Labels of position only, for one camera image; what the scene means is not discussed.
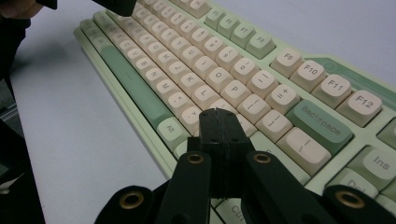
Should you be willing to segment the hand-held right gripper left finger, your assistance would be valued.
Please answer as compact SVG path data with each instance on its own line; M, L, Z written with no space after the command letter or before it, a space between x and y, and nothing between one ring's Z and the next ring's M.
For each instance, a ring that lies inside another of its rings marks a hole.
M223 147L219 110L207 109L199 115L199 135L188 139L187 151L204 152L210 157L210 195L212 198L226 197L225 168L222 161Z

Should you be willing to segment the green and cream keyboard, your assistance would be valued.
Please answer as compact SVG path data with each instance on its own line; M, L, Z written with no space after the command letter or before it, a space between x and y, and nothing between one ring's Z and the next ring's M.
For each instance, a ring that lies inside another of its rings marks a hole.
M207 0L137 0L96 12L76 38L166 173L209 108L306 188L357 189L396 224L396 88L309 55Z

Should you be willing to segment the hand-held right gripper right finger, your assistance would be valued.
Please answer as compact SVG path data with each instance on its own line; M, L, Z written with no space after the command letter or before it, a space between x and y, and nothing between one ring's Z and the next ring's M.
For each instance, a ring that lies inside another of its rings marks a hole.
M218 119L222 140L219 150L219 195L222 198L239 198L244 187L245 158L253 146L233 112L219 109Z

